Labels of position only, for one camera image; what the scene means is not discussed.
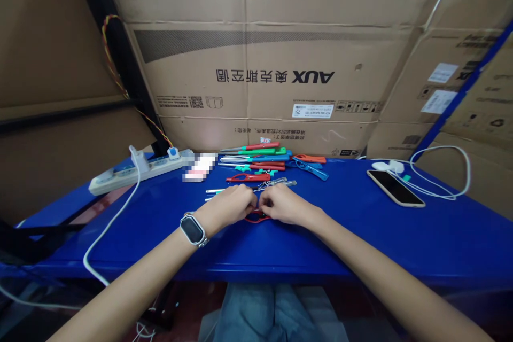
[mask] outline charging cable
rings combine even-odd
[[[458,150],[459,152],[461,152],[461,155],[463,155],[463,158],[465,159],[465,163],[466,163],[466,174],[467,174],[467,179],[466,179],[466,182],[465,182],[465,187],[463,188],[463,190],[461,192],[458,192],[456,194],[450,192],[449,190],[447,190],[445,187],[441,186],[440,184],[438,183],[435,183],[434,181],[431,181],[429,180],[428,178],[426,178],[425,176],[421,175],[414,167],[414,159],[417,155],[423,153],[424,151],[430,151],[430,150],[438,150],[438,149],[443,149],[443,148],[450,148],[450,149],[455,149],[455,150]],[[395,161],[399,161],[399,162],[404,162],[404,163],[409,163],[410,164],[410,167],[412,169],[412,171],[417,174],[418,176],[420,176],[422,179],[428,181],[429,183],[431,184],[434,184],[435,186],[437,186],[438,188],[444,190],[447,195],[440,195],[440,194],[437,194],[435,192],[432,192],[432,191],[429,191],[429,190],[426,190],[422,187],[419,187],[417,186],[416,184],[413,184],[409,181],[406,181],[404,180],[403,178],[401,178],[401,176],[394,170],[388,170],[387,172],[394,175],[402,184],[410,187],[411,189],[415,190],[415,191],[418,191],[418,192],[421,192],[423,194],[426,194],[428,196],[432,196],[434,198],[440,198],[440,199],[446,199],[446,200],[456,200],[457,197],[461,196],[461,195],[465,195],[469,189],[470,189],[470,183],[471,183],[471,168],[470,168],[470,159],[469,159],[469,156],[467,155],[467,153],[461,149],[460,147],[456,147],[456,146],[436,146],[436,147],[430,147],[430,148],[427,148],[427,149],[423,149],[423,150],[420,150],[420,151],[417,151],[413,154],[413,156],[410,158],[410,160],[399,160],[399,159],[373,159],[373,160],[395,160]]]
[[[137,156],[137,150],[133,146],[130,146],[129,149],[130,149],[130,152],[132,153],[132,156],[135,158]],[[110,284],[110,282],[108,280],[106,280],[99,272],[94,270],[93,267],[89,264],[89,260],[88,260],[89,254],[91,253],[92,249],[95,248],[96,244],[100,241],[100,239],[103,238],[105,233],[109,230],[109,228],[112,226],[114,221],[118,218],[118,216],[121,215],[121,213],[125,210],[125,208],[128,206],[128,204],[132,200],[132,197],[137,192],[137,189],[139,188],[139,185],[141,183],[141,169],[139,168],[139,163],[137,161],[134,161],[134,165],[137,168],[137,184],[135,185],[134,190],[128,197],[125,204],[120,208],[118,213],[115,214],[114,217],[112,217],[112,219],[107,224],[107,226],[103,229],[102,233],[98,236],[98,238],[96,238],[96,240],[89,246],[89,248],[87,249],[87,251],[84,254],[84,257],[82,258],[82,263],[84,264],[84,267],[86,268],[86,270],[89,271],[91,274],[93,274],[94,277],[96,279],[98,279],[100,282],[102,282],[106,287]]]
[[[102,282],[105,287],[109,286],[110,285],[110,282],[105,279],[98,271],[96,271],[95,269],[93,269],[93,267],[91,266],[91,264],[89,263],[89,254],[91,253],[92,249],[96,246],[96,244],[100,241],[100,239],[103,238],[103,236],[105,235],[105,233],[109,230],[109,228],[112,226],[112,224],[114,223],[114,221],[118,218],[119,215],[121,215],[121,213],[125,210],[125,208],[128,206],[128,204],[130,203],[130,201],[132,200],[132,197],[135,195],[135,193],[137,192],[137,189],[139,188],[139,185],[141,184],[141,169],[139,167],[139,161],[137,161],[137,158],[139,157],[138,156],[138,152],[137,150],[133,147],[133,146],[130,146],[129,147],[129,150],[130,150],[130,153],[132,154],[132,161],[135,165],[135,167],[137,168],[137,184],[135,185],[135,188],[134,190],[132,191],[132,193],[130,194],[130,196],[128,197],[127,201],[125,202],[125,204],[123,204],[123,206],[119,209],[118,213],[115,214],[114,217],[112,217],[112,219],[110,220],[110,222],[107,224],[107,226],[103,229],[102,233],[98,236],[98,238],[96,238],[96,240],[89,246],[89,248],[87,249],[87,251],[85,252],[84,254],[84,258],[82,258],[82,263],[84,264],[84,267],[86,268],[87,271],[89,271],[91,274],[94,275],[94,277],[96,279],[98,279],[100,282]],[[134,338],[134,341],[139,339],[139,337],[142,337],[142,338],[150,338],[150,342],[153,340],[153,336],[156,334],[156,331],[153,330],[152,333],[148,333],[148,330],[146,329],[146,326],[143,325],[141,322],[137,322],[137,325],[136,325],[136,328],[137,328],[137,335],[136,337]]]
[[[66,305],[58,305],[58,304],[45,304],[45,303],[39,303],[39,302],[30,302],[25,301],[23,299],[20,299],[18,297],[15,297],[13,294],[9,293],[6,289],[4,289],[2,286],[0,286],[0,292],[4,294],[7,298],[10,300],[17,302],[21,305],[27,305],[27,306],[33,306],[33,307],[46,307],[46,308],[65,308],[70,310],[80,310],[82,307],[76,307],[76,306],[66,306]]]

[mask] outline blue table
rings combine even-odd
[[[513,223],[468,197],[447,201],[421,195],[425,208],[400,207],[366,175],[370,164],[367,160],[329,160],[324,168],[330,175],[326,182],[294,168],[277,177],[296,180],[298,185],[292,187],[296,193],[428,285],[513,287]],[[107,279],[115,279],[176,229],[184,212],[201,206],[205,190],[225,188],[225,178],[235,173],[216,166],[203,183],[183,183],[181,170],[142,182],[93,250],[91,265]],[[431,188],[416,176],[412,182]],[[40,226],[45,217],[59,221],[68,208],[92,199],[84,188],[34,215],[26,226]],[[82,257],[130,191],[52,257],[29,270],[55,278],[91,277]],[[307,230],[272,220],[241,221],[224,229],[176,275],[176,279],[197,281],[290,283],[322,283],[330,277],[354,278]]]

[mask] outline white power strip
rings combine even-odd
[[[149,170],[141,173],[141,181],[165,174],[183,166],[188,166],[194,161],[194,153],[191,150],[179,152],[180,157],[170,159],[168,156],[152,159],[148,162]],[[103,173],[91,180],[89,192],[93,195],[102,195],[118,188],[137,183],[137,169],[135,166],[129,166],[125,169],[112,173],[105,177]]]

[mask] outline watch face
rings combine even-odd
[[[203,239],[203,231],[198,227],[192,217],[186,216],[182,220],[181,226],[192,243],[198,243]]]

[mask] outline qr code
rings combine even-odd
[[[201,96],[191,96],[190,102],[191,108],[203,108],[203,101],[201,100]]]

